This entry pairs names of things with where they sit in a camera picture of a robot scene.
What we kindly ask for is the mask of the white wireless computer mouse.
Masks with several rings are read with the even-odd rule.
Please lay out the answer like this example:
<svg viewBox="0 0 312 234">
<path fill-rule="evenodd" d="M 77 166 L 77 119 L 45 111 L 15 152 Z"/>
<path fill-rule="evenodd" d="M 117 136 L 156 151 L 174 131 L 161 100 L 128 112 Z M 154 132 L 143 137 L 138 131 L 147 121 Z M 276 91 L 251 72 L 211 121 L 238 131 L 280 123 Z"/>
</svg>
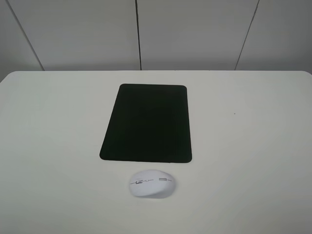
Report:
<svg viewBox="0 0 312 234">
<path fill-rule="evenodd" d="M 176 180 L 169 173 L 144 170 L 134 174 L 129 181 L 130 193 L 135 197 L 163 199 L 176 189 Z"/>
</svg>

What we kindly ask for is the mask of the black rectangular mouse pad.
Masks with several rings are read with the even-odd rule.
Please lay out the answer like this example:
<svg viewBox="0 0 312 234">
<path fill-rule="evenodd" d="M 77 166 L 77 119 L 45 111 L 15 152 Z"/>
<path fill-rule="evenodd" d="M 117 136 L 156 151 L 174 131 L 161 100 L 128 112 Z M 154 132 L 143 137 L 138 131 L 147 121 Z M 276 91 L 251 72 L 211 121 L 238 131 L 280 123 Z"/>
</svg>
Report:
<svg viewBox="0 0 312 234">
<path fill-rule="evenodd" d="M 113 161 L 189 163 L 187 88 L 120 85 L 99 156 Z"/>
</svg>

